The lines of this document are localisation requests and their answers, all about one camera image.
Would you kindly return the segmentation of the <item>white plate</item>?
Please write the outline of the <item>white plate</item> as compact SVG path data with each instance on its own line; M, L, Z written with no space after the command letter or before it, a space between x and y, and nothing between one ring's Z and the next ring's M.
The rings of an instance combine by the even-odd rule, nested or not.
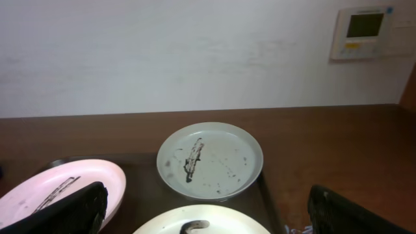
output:
M219 205L188 205L162 213L134 234L269 234L253 218Z

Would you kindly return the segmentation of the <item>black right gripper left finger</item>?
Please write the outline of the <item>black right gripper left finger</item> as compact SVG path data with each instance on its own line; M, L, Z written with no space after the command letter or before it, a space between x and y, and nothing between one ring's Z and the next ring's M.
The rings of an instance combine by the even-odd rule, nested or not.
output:
M1 234L98 233L106 216L108 191L93 182L54 204L1 229Z

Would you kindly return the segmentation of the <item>grey plate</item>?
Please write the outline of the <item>grey plate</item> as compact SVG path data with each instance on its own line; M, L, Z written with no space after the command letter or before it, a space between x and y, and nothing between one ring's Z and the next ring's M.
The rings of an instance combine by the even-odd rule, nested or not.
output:
M220 122L186 126L157 153L157 171L175 192L193 200L228 200L259 177L264 157L258 141L240 127Z

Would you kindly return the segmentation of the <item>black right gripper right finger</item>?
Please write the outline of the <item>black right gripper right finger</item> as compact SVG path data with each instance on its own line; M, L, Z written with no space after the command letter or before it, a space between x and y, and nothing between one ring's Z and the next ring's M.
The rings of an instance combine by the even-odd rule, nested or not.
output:
M411 234L320 185L311 187L307 211L315 234Z

